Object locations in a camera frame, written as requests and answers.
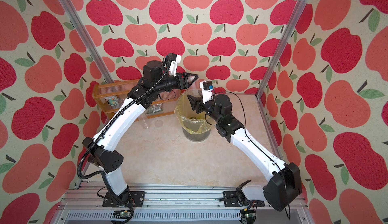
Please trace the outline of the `tall clear jar with beans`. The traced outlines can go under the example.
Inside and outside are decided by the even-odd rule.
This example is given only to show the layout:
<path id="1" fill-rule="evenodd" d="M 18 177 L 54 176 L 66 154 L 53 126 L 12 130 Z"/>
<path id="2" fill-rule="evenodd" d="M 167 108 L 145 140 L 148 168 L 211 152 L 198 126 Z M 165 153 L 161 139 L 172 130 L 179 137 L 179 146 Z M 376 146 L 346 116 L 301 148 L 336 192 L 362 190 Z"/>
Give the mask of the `tall clear jar with beans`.
<path id="1" fill-rule="evenodd" d="M 146 116 L 141 115 L 138 120 L 143 129 L 148 129 L 150 127 L 149 119 Z"/>

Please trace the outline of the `short clear jar with beans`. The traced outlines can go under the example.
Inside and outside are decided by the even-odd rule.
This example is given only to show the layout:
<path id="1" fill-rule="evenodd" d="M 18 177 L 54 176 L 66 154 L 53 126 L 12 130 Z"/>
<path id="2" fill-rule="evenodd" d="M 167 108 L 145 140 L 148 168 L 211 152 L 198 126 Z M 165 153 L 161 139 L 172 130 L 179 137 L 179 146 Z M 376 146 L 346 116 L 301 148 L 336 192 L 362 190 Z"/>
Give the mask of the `short clear jar with beans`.
<path id="1" fill-rule="evenodd" d="M 198 85 L 191 85 L 188 88 L 188 94 L 194 97 L 201 97 L 202 98 L 202 89 Z"/>

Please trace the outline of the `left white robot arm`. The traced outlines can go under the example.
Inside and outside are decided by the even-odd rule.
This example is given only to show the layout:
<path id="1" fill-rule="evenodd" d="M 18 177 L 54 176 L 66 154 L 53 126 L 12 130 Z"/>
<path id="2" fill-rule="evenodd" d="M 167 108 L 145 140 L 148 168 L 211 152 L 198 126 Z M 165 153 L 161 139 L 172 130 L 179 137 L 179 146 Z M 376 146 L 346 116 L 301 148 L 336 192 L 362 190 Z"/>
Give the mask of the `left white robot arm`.
<path id="1" fill-rule="evenodd" d="M 101 175 L 109 197 L 119 207 L 134 208 L 121 169 L 124 157 L 116 151 L 119 141 L 161 93 L 186 90 L 199 78 L 188 72 L 170 73 L 170 66 L 171 62 L 148 62 L 143 68 L 143 76 L 127 94 L 118 112 L 99 133 L 83 141 L 86 152 L 78 164 L 77 176 L 84 180 Z"/>

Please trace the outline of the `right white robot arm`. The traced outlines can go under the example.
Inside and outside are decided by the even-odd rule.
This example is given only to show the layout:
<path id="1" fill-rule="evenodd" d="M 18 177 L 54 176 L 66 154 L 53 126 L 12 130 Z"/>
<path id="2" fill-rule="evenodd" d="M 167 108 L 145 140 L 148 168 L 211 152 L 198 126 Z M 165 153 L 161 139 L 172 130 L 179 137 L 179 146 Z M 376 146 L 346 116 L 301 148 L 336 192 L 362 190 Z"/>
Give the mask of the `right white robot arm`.
<path id="1" fill-rule="evenodd" d="M 232 113 L 232 103 L 227 95 L 216 95 L 205 102 L 202 97 L 187 96 L 196 113 L 205 113 L 216 122 L 218 134 L 241 150 L 262 172 L 267 183 L 241 186 L 243 196 L 249 200 L 267 201 L 276 211 L 283 211 L 302 194 L 299 167 L 285 163 L 263 147 Z"/>

